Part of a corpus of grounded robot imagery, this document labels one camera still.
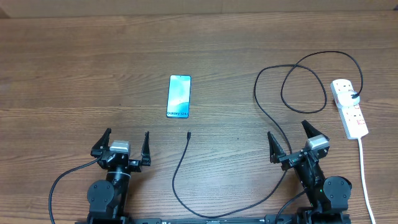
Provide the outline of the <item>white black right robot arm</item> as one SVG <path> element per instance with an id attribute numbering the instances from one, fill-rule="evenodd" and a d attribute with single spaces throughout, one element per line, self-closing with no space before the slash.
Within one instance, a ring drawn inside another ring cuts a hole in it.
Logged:
<path id="1" fill-rule="evenodd" d="M 270 148 L 270 162 L 281 164 L 281 169 L 293 169 L 302 184 L 303 191 L 281 207 L 275 215 L 266 215 L 266 223 L 350 223 L 348 209 L 352 183 L 342 176 L 325 177 L 319 160 L 326 157 L 330 148 L 329 138 L 314 128 L 308 121 L 302 121 L 308 137 L 299 152 L 286 154 L 273 134 L 267 133 Z M 302 195 L 306 195 L 309 207 L 300 207 L 295 214 L 283 215 L 287 206 Z"/>

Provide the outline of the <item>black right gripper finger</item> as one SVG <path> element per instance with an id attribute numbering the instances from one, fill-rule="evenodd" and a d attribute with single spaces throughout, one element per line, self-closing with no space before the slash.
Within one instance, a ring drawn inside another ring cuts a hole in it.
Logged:
<path id="1" fill-rule="evenodd" d="M 312 126 L 307 120 L 303 120 L 301 124 L 308 139 L 326 139 L 327 141 L 329 140 L 328 136 L 324 135 L 317 128 Z"/>
<path id="2" fill-rule="evenodd" d="M 269 141 L 270 162 L 274 164 L 279 163 L 280 158 L 286 156 L 286 153 L 271 132 L 267 133 L 267 138 Z"/>

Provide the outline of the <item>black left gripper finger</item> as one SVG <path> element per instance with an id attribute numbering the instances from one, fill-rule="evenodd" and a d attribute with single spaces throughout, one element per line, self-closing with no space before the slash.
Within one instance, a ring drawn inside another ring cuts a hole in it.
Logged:
<path id="1" fill-rule="evenodd" d="M 109 149 L 109 137 L 111 134 L 111 128 L 107 128 L 104 134 L 100 137 L 100 139 L 94 144 L 91 148 L 91 151 L 102 151 Z"/>
<path id="2" fill-rule="evenodd" d="M 142 160 L 141 163 L 143 166 L 151 165 L 151 157 L 150 157 L 150 149 L 149 149 L 149 132 L 145 133 L 144 143 L 142 145 L 141 150 Z"/>

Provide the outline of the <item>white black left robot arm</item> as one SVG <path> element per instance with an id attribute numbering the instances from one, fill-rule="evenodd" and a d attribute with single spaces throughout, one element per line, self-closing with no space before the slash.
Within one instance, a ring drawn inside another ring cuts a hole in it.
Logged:
<path id="1" fill-rule="evenodd" d="M 109 141 L 111 129 L 91 148 L 90 155 L 106 171 L 106 178 L 94 182 L 88 189 L 90 203 L 88 223 L 133 223 L 124 211 L 131 174 L 141 172 L 143 166 L 151 165 L 149 133 L 145 133 L 140 159 L 131 159 L 131 145 L 128 141 Z"/>

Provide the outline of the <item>blue Galaxy smartphone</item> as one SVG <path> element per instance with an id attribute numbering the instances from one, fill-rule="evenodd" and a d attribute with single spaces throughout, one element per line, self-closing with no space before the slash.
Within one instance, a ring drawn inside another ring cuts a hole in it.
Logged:
<path id="1" fill-rule="evenodd" d="M 170 76 L 166 111 L 168 118 L 189 117 L 191 84 L 190 75 Z"/>

